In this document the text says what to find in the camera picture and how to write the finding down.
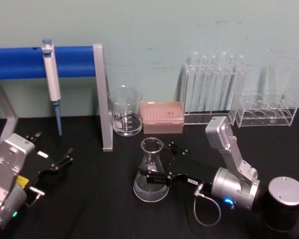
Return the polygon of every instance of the yellow label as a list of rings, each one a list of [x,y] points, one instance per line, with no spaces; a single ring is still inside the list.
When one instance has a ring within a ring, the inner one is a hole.
[[[22,176],[18,176],[18,178],[16,179],[16,183],[21,187],[24,188],[26,186],[26,184],[29,182],[29,180],[25,177]]]

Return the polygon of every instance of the glass flask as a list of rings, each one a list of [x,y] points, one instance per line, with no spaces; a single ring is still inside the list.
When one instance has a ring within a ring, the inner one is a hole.
[[[141,142],[144,151],[143,160],[140,168],[154,172],[164,172],[163,165],[160,161],[160,151],[163,149],[163,142],[158,138],[146,138]],[[169,187],[162,184],[148,183],[146,176],[137,173],[133,191],[135,195],[144,202],[158,202],[162,200],[169,191]]]

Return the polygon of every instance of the pipette tip box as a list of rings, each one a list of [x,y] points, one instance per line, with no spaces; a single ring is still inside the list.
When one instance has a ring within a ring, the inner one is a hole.
[[[144,133],[182,133],[184,106],[181,102],[141,104]]]
[[[242,94],[236,123],[241,126],[289,125],[297,105],[289,92]]]

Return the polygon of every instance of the blue led light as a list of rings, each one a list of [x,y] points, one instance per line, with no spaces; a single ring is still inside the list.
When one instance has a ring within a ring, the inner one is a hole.
[[[224,203],[229,204],[229,205],[234,205],[234,200],[230,197],[224,198]]]

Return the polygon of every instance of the pipette tip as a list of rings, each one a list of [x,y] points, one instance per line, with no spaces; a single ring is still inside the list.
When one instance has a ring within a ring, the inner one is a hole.
[[[60,102],[53,102],[55,109],[56,122],[58,124],[59,135],[62,136],[61,116],[60,116]]]

